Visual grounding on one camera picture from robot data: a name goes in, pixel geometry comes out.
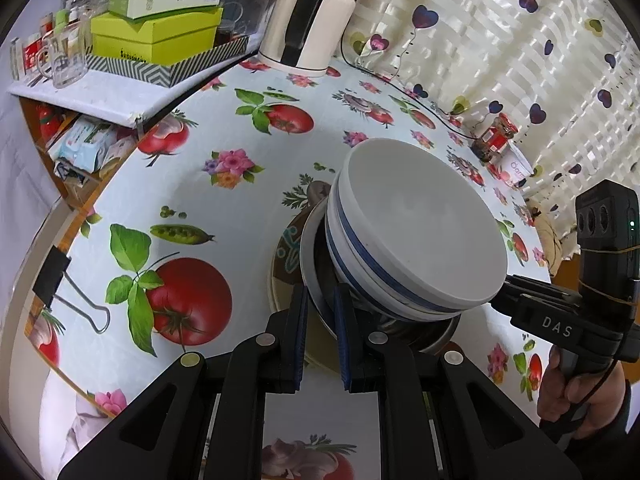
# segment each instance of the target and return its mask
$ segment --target white shelf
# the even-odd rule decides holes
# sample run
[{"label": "white shelf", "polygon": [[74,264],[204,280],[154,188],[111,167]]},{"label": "white shelf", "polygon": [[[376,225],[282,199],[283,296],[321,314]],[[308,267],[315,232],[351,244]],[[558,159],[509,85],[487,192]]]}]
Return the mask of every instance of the white shelf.
[{"label": "white shelf", "polygon": [[249,37],[245,54],[202,70],[171,88],[107,72],[89,70],[80,81],[63,89],[53,88],[50,80],[39,82],[31,88],[22,81],[15,81],[7,91],[15,96],[27,97],[121,126],[135,128],[217,70],[257,50],[262,36],[262,33],[257,33]]}]

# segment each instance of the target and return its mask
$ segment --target blue stripe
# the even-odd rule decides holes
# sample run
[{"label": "blue stripe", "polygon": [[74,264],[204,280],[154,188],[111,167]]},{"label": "blue stripe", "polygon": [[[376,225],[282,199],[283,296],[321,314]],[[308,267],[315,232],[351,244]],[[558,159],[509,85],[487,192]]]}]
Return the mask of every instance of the blue stripe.
[{"label": "blue stripe", "polygon": [[376,276],[379,277],[383,282],[385,282],[388,286],[390,286],[394,291],[398,294],[401,294],[409,301],[413,301],[415,304],[428,308],[430,310],[434,310],[436,312],[442,312],[444,314],[456,313],[458,314],[460,310],[447,308],[446,306],[439,306],[431,303],[431,301],[425,300],[421,298],[414,292],[410,291],[406,288],[402,283],[398,282],[393,276],[391,276],[382,266],[369,254],[369,251],[364,247],[362,242],[358,240],[356,233],[351,228],[349,221],[347,220],[346,215],[344,214],[344,210],[342,209],[342,202],[340,201],[340,190],[338,189],[338,180],[340,177],[336,179],[334,183],[334,187],[336,190],[336,203],[338,205],[338,216],[340,217],[340,223],[344,229],[344,233],[347,235],[347,238],[356,249],[356,252],[360,255],[360,257],[365,261],[365,263],[369,266],[373,272],[375,272]]},{"label": "blue stripe", "polygon": [[347,266],[345,265],[344,261],[341,259],[340,254],[338,254],[338,250],[335,248],[334,238],[331,236],[331,231],[329,230],[328,219],[326,217],[325,217],[325,219],[326,219],[326,221],[325,221],[325,224],[324,224],[324,230],[326,232],[326,239],[329,242],[329,247],[331,249],[332,254],[334,255],[334,258],[338,262],[338,265],[340,266],[340,269],[342,270],[342,272],[344,273],[345,277],[349,281],[350,285],[352,285],[353,288],[355,288],[358,291],[358,293],[365,298],[365,300],[369,301],[369,303],[372,304],[373,306],[375,306],[376,309],[378,309],[380,312],[384,312],[389,317],[392,317],[394,319],[407,321],[409,323],[416,323],[416,321],[414,321],[413,319],[407,319],[405,317],[400,316],[399,314],[396,314],[395,312],[391,312],[388,308],[382,306],[379,301],[377,301],[374,298],[372,298],[371,295],[366,290],[364,290],[362,288],[362,286],[351,275],[351,273],[349,272],[349,269],[347,269]]}]

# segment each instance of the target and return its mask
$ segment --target pea pod print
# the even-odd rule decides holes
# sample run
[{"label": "pea pod print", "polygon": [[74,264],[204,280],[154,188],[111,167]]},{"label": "pea pod print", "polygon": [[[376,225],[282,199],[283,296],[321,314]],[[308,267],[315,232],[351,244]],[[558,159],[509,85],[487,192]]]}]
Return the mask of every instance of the pea pod print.
[{"label": "pea pod print", "polygon": [[199,227],[186,224],[159,224],[152,225],[149,232],[153,236],[162,238],[168,242],[184,245],[200,245],[214,241],[215,236],[209,235]]}]

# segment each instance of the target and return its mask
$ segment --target screw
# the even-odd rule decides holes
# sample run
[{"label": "screw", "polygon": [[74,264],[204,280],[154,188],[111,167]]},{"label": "screw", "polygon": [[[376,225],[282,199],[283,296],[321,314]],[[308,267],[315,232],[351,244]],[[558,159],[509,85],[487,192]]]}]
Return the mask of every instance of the screw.
[{"label": "screw", "polygon": [[260,346],[271,346],[276,342],[276,337],[268,332],[263,332],[255,337],[255,342]]},{"label": "screw", "polygon": [[444,354],[444,360],[450,365],[459,365],[465,358],[462,357],[460,352],[456,352],[455,350],[449,350],[446,354]]},{"label": "screw", "polygon": [[384,332],[371,332],[369,334],[369,341],[374,345],[383,345],[389,341],[389,338]]},{"label": "screw", "polygon": [[180,358],[180,364],[185,368],[190,368],[195,366],[200,362],[200,356],[195,352],[189,352],[188,354],[183,354]]}]

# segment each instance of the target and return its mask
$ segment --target stacked bowls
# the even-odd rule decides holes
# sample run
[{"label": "stacked bowls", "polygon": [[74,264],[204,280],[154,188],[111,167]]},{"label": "stacked bowls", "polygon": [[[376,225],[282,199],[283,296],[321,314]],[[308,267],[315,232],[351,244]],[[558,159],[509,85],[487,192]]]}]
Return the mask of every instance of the stacked bowls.
[{"label": "stacked bowls", "polygon": [[491,300],[507,271],[494,216],[455,170],[417,146],[369,139],[336,177],[325,217],[338,278],[372,310],[450,319]]}]

